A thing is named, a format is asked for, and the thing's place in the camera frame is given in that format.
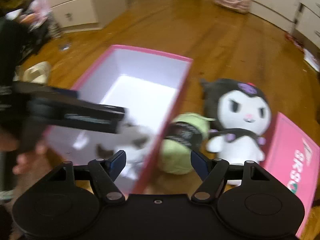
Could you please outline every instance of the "pink box lid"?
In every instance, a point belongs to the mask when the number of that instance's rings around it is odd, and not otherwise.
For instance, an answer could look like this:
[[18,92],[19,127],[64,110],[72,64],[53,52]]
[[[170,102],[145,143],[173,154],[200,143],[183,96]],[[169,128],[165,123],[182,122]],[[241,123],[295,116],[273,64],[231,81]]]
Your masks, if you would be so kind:
[[302,201],[304,220],[296,234],[299,237],[308,219],[317,186],[319,146],[285,115],[278,113],[273,137],[261,165]]

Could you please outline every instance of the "wooden floor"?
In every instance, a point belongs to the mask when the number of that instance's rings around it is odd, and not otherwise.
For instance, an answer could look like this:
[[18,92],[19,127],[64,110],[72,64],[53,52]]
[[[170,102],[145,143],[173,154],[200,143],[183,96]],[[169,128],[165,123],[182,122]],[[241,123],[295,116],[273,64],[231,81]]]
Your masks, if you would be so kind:
[[[59,52],[51,41],[24,67],[49,61],[49,84],[70,88],[112,44],[191,57],[194,63],[181,113],[202,113],[199,78],[251,82],[265,92],[274,116],[282,112],[320,144],[316,73],[282,30],[254,15],[217,7],[212,0],[129,0],[129,4],[127,12],[103,30],[68,34],[70,50]],[[175,176],[156,171],[148,191],[190,194],[199,183],[195,173]]]

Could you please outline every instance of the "plush toy eye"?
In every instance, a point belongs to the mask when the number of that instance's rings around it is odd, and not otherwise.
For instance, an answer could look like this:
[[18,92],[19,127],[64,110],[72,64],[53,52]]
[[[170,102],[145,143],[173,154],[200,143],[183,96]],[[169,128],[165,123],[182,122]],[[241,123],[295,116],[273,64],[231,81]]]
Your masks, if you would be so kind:
[[261,118],[264,118],[266,109],[264,107],[259,108],[259,114]]
[[231,103],[231,105],[230,105],[231,111],[234,113],[239,112],[239,103],[237,103],[236,101],[234,101],[232,99],[230,100],[230,103]]

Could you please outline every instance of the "plush toy nose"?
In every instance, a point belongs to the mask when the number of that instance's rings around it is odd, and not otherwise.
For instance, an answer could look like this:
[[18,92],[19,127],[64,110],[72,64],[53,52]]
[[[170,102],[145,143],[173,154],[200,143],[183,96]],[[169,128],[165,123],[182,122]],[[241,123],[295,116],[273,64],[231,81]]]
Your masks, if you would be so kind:
[[247,118],[247,119],[252,119],[252,118],[253,118],[253,115],[252,115],[252,114],[246,114],[246,115],[245,115],[245,118]]

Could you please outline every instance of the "screw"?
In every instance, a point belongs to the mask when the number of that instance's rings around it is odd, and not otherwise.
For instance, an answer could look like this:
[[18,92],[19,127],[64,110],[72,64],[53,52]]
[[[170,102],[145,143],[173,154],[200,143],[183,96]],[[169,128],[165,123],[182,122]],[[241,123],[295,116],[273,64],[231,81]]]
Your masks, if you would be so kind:
[[107,198],[109,200],[118,200],[122,198],[122,194],[120,192],[110,192],[107,194]]
[[198,200],[206,200],[210,198],[210,194],[203,191],[197,192],[194,196]]

